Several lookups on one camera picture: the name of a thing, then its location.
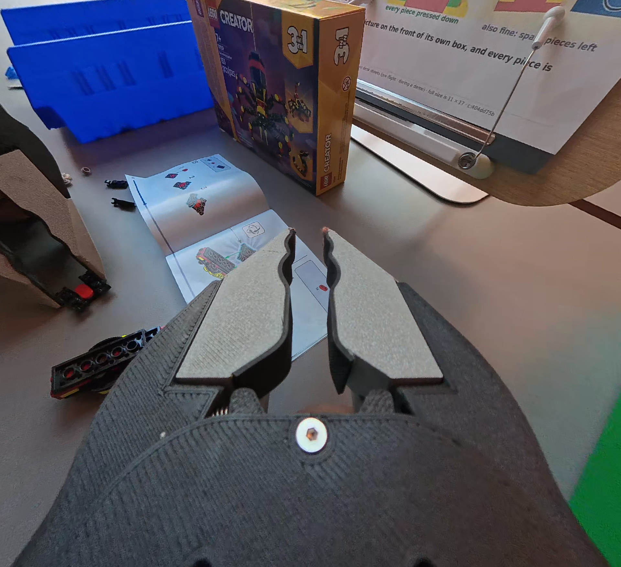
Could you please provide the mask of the green plastic storage bin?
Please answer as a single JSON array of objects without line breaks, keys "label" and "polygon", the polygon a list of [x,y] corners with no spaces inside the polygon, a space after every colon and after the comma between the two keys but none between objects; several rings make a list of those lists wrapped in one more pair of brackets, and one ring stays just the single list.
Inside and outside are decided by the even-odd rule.
[{"label": "green plastic storage bin", "polygon": [[611,566],[620,566],[620,400],[570,500],[582,528]]}]

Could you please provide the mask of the black red lego assembly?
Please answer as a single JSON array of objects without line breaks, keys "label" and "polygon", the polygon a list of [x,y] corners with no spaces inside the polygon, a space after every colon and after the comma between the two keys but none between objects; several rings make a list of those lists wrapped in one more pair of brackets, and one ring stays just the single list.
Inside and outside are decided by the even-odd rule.
[{"label": "black red lego assembly", "polygon": [[80,283],[75,288],[64,287],[53,296],[59,306],[70,308],[75,312],[83,312],[98,297],[111,290],[105,278],[90,269],[79,276],[79,280]]}]

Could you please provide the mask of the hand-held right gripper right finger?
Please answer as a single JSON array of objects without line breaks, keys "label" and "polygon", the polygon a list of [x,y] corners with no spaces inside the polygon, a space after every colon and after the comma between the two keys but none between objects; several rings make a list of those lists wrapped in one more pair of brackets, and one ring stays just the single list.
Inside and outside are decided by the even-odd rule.
[{"label": "hand-held right gripper right finger", "polygon": [[443,373],[398,282],[334,230],[323,228],[329,368],[336,391],[439,384]]}]

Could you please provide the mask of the yellow black lego model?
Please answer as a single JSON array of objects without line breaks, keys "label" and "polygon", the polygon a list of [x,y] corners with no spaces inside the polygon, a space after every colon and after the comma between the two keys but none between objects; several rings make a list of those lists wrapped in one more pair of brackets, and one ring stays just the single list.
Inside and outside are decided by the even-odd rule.
[{"label": "yellow black lego model", "polygon": [[160,327],[104,339],[87,352],[51,369],[50,396],[66,399],[79,392],[106,394],[129,363],[159,332]]}]

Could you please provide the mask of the printed task instruction sheet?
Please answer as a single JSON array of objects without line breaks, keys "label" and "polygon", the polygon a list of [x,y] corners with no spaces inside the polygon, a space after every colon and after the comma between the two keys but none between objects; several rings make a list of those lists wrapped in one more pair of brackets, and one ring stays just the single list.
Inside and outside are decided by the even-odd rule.
[{"label": "printed task instruction sheet", "polygon": [[620,80],[620,0],[375,0],[358,78],[489,129],[555,6],[497,132],[556,154]]}]

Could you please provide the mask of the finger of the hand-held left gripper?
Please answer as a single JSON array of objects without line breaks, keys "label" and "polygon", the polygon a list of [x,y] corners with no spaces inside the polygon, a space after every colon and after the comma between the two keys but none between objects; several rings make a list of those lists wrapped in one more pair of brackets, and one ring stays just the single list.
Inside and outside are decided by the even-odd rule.
[{"label": "finger of the hand-held left gripper", "polygon": [[44,306],[59,309],[61,306],[39,289],[29,278],[16,271],[4,254],[1,254],[1,297],[9,304],[24,307]]},{"label": "finger of the hand-held left gripper", "polygon": [[101,257],[73,200],[62,195],[20,150],[1,156],[1,195],[38,216],[81,263],[105,278]]}]

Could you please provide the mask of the white document stand base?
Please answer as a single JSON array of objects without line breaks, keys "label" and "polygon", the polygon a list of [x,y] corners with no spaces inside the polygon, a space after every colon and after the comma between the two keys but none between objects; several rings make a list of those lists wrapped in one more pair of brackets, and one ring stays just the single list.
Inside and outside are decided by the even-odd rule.
[{"label": "white document stand base", "polygon": [[494,170],[480,152],[488,137],[466,121],[357,82],[352,140],[446,203],[470,206],[487,198],[469,180]]}]

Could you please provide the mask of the purple lego set box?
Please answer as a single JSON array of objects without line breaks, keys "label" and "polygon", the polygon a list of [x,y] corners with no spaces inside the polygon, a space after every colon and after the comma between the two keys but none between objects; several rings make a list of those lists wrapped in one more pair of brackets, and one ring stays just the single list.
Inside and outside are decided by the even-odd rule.
[{"label": "purple lego set box", "polygon": [[364,7],[186,1],[220,128],[314,195],[344,183]]}]

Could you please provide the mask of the blue plastic storage bin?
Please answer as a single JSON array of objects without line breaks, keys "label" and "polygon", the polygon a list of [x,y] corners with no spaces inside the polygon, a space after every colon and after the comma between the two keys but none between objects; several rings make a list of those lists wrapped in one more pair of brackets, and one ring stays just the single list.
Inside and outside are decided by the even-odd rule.
[{"label": "blue plastic storage bin", "polygon": [[80,143],[213,107],[186,0],[2,9],[35,113]]}]

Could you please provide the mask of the open lego instruction booklet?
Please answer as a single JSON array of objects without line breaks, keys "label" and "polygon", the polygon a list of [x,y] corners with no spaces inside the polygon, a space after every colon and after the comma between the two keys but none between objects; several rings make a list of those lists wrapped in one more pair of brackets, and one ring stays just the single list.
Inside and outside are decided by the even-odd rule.
[{"label": "open lego instruction booklet", "polygon": [[[287,227],[258,183],[221,155],[125,179],[187,304],[264,248]],[[292,359],[327,336],[325,265],[296,239],[291,301]]]}]

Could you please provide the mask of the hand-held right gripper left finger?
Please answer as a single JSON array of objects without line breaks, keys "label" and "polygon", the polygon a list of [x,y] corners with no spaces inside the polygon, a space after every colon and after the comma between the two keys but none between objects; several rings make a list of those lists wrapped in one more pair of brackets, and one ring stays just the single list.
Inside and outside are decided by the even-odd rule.
[{"label": "hand-held right gripper left finger", "polygon": [[175,381],[251,389],[264,398],[284,381],[292,357],[292,263],[286,228],[219,284],[186,345]]}]

